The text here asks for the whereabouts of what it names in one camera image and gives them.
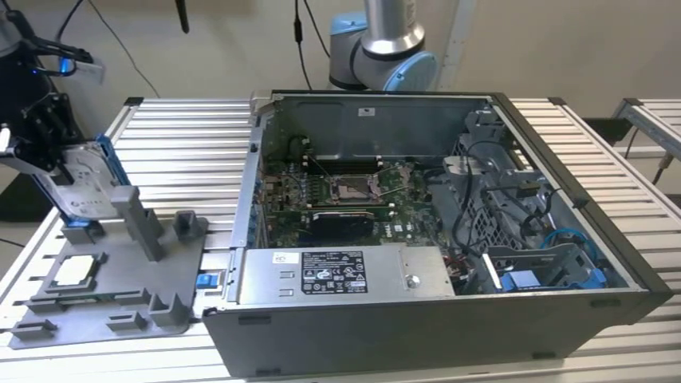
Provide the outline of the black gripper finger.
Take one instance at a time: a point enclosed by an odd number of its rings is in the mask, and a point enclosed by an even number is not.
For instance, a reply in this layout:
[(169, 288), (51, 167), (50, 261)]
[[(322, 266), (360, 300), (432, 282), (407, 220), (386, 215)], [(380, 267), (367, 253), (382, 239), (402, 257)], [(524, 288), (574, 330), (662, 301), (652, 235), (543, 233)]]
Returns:
[(65, 176), (70, 175), (66, 167), (63, 148), (78, 143), (78, 123), (71, 110), (67, 94), (51, 94), (47, 106), (51, 135), (51, 152), (57, 166)]
[(25, 116), (25, 154), (30, 162), (46, 172), (54, 171), (51, 130), (45, 122), (45, 106), (35, 106)]

